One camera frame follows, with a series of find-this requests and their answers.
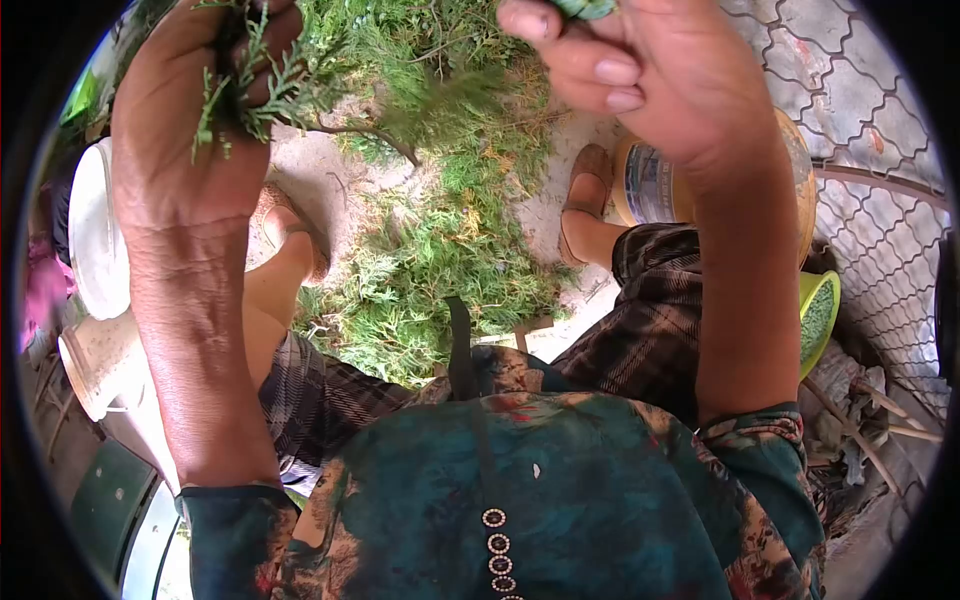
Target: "white bucket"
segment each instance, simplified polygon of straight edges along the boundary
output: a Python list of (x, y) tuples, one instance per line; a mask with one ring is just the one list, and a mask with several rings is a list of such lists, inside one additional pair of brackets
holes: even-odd
[(130, 307), (130, 260), (113, 214), (112, 148), (105, 137), (84, 152), (74, 173), (67, 217), (77, 289), (90, 315), (101, 320)]
[(58, 345), (70, 385), (91, 420), (127, 410), (109, 408), (121, 394), (142, 400), (150, 368), (131, 311), (104, 321), (87, 317), (67, 327)]

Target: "dirt ground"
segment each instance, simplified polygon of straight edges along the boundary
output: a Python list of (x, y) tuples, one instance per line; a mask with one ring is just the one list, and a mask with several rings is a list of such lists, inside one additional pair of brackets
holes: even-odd
[[(560, 209), (566, 197), (569, 171), (580, 149), (597, 143), (612, 150), (624, 131), (615, 119), (571, 112), (558, 119), (552, 135), (553, 153), (547, 161), (540, 192), (512, 204), (534, 257), (543, 264), (560, 260), (557, 239), (560, 234)], [(368, 165), (343, 156), (332, 135), (299, 132), (276, 126), (271, 148), (267, 181), (275, 182), (289, 194), (314, 223), (325, 226), (325, 250), (330, 256), (330, 274), (326, 285), (335, 286), (348, 271), (345, 256), (354, 237), (365, 224), (364, 195), (399, 188), (416, 195), (429, 182), (429, 167), (415, 171), (406, 162), (388, 167)], [(612, 206), (608, 221), (619, 223)], [(247, 268), (251, 269), (272, 255), (273, 249), (262, 233), (251, 225)], [(580, 273), (577, 285), (561, 294), (561, 303), (573, 317), (552, 328), (528, 337), (531, 353), (553, 360), (580, 334), (610, 311), (619, 286), (605, 270), (591, 266)]]

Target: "plaid pants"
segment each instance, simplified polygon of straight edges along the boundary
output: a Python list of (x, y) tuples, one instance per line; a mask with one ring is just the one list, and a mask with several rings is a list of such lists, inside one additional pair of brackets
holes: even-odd
[[(552, 367), (577, 387), (654, 404), (695, 427), (703, 296), (695, 227), (631, 228), (616, 240), (612, 266), (621, 287), (613, 310)], [(293, 332), (277, 348), (259, 397), (282, 480), (303, 495), (357, 431), (420, 403), (417, 394), (320, 354)]]

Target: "left hand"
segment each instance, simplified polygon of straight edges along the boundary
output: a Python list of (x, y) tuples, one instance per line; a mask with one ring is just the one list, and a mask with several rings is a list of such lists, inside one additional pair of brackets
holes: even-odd
[[(270, 4), (265, 37), (279, 57), (300, 34), (300, 10), (293, 0), (263, 1)], [(132, 253), (141, 239), (158, 233), (199, 228), (197, 235), (208, 239), (224, 229), (245, 230), (267, 172), (269, 145), (216, 121), (210, 123), (214, 141), (203, 144), (191, 164), (204, 104), (204, 68), (216, 75), (213, 42), (230, 12), (226, 7), (191, 10), (197, 2), (180, 0), (163, 18), (117, 91), (112, 183)], [(232, 52), (234, 59), (246, 44), (244, 36)], [(266, 61), (259, 65), (249, 90), (254, 105), (266, 100), (268, 67)], [(217, 140), (220, 132), (231, 144), (229, 159)]]

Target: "person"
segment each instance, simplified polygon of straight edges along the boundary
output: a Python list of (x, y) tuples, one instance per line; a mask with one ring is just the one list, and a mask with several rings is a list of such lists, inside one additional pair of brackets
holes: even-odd
[[(602, 222), (610, 164), (587, 147), (560, 244), (613, 272), (613, 311), (552, 365), (455, 334), (451, 378), (416, 393), (287, 331), (325, 262), (309, 224), (260, 193), (269, 148), (227, 130), (229, 160), (210, 144), (191, 165), (227, 12), (192, 2), (120, 86), (113, 186), (196, 597), (820, 596), (792, 175), (762, 73), (714, 2), (620, 0), (564, 22), (503, 0), (502, 28), (561, 98), (684, 171), (697, 227)], [(300, 15), (270, 11), (279, 55)], [(255, 211), (279, 250), (244, 275)], [(293, 471), (316, 478), (303, 511), (282, 488)]]

